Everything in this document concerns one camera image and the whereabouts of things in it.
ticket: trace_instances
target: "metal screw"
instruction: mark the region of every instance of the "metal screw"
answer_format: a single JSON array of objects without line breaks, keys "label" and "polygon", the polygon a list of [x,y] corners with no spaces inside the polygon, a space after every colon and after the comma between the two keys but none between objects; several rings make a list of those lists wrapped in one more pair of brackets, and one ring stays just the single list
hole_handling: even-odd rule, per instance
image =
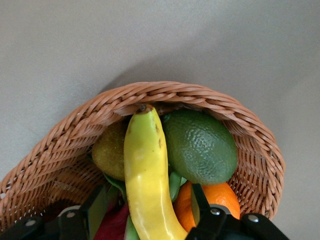
[{"label": "metal screw", "polygon": [[69,213],[66,215],[66,217],[67,217],[68,219],[70,219],[70,218],[73,218],[75,215],[76,215],[76,214],[71,211],[71,212],[69,212]]},{"label": "metal screw", "polygon": [[216,208],[211,209],[211,213],[213,215],[217,215],[217,216],[220,215],[220,211],[218,209],[216,209]]},{"label": "metal screw", "polygon": [[36,220],[29,220],[25,223],[26,227],[31,227],[32,225],[34,225],[37,221]]},{"label": "metal screw", "polygon": [[248,215],[248,219],[251,221],[251,222],[254,222],[254,223],[258,223],[259,222],[259,218],[256,216],[256,215]]}]

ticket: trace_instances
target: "green leaf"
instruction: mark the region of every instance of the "green leaf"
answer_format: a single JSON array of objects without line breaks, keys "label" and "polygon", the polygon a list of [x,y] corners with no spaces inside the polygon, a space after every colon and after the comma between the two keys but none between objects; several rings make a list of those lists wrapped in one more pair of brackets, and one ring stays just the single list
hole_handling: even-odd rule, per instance
[{"label": "green leaf", "polygon": [[140,240],[137,230],[129,215],[126,220],[124,239],[123,240]]},{"label": "green leaf", "polygon": [[94,159],[92,158],[91,153],[88,153],[86,156],[87,156],[87,158],[89,159],[89,161],[90,161],[91,163],[93,163],[93,164],[95,163],[95,162],[94,162]]},{"label": "green leaf", "polygon": [[181,177],[181,183],[180,183],[180,187],[186,183],[186,181],[188,181],[187,179],[185,179],[183,176]]},{"label": "green leaf", "polygon": [[119,189],[111,186],[106,193],[107,212],[112,210],[119,203]]},{"label": "green leaf", "polygon": [[172,171],[169,175],[169,191],[172,202],[174,202],[178,197],[181,178],[182,177],[176,171]]},{"label": "green leaf", "polygon": [[111,176],[108,176],[107,174],[103,174],[104,177],[106,178],[106,180],[113,186],[117,187],[121,193],[122,193],[122,197],[123,197],[123,200],[127,203],[128,200],[127,200],[127,191],[126,191],[126,184],[124,181],[120,181],[120,180],[117,180],[117,179],[114,179],[113,177]]}]

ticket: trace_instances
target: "red pepper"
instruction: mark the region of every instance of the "red pepper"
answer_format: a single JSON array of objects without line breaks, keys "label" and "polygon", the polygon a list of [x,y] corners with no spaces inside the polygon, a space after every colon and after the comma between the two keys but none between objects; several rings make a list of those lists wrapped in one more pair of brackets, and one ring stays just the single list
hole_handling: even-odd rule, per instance
[{"label": "red pepper", "polygon": [[128,204],[107,212],[93,240],[123,240],[129,215]]}]

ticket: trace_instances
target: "basket rim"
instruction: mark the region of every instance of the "basket rim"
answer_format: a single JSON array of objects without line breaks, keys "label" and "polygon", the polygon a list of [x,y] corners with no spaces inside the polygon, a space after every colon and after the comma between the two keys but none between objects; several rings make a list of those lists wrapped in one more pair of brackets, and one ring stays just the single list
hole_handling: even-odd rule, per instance
[{"label": "basket rim", "polygon": [[[275,182],[270,183],[276,187],[279,185],[280,190],[269,193],[276,195],[276,202],[279,203],[286,165],[273,133],[252,111],[235,98],[199,84],[177,81],[140,81],[101,92],[56,123],[0,182],[1,192],[9,193],[4,198],[0,198],[0,209],[3,210],[3,202],[8,202],[14,194],[8,188],[11,187],[15,191],[15,183],[21,184],[22,181],[26,181],[23,174],[28,167],[34,164],[40,165],[41,162],[34,162],[37,156],[46,154],[46,151],[52,151],[59,143],[61,136],[68,134],[70,138],[76,138],[81,124],[90,124],[90,121],[99,122],[106,118],[104,108],[112,107],[116,114],[121,115],[124,107],[132,106],[131,112],[133,113],[139,107],[137,104],[145,102],[173,105],[182,103],[185,108],[197,107],[206,110],[211,115],[217,114],[225,118],[223,121],[230,120],[230,123],[241,126],[242,131],[249,133],[255,141],[252,147],[261,148],[261,151],[269,158],[268,164],[281,171]],[[278,210],[277,204],[272,207],[274,209],[270,218]]]}]

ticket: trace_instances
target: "orange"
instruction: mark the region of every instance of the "orange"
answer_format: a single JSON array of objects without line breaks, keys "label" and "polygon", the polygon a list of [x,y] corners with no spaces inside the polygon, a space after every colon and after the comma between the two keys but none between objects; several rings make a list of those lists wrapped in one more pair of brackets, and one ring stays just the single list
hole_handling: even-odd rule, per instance
[{"label": "orange", "polygon": [[[187,232],[196,226],[191,209],[191,184],[190,181],[187,181],[181,186],[178,197],[173,203],[176,217]],[[240,219],[238,198],[226,182],[217,185],[203,185],[202,189],[209,204],[226,206],[234,218]]]}]

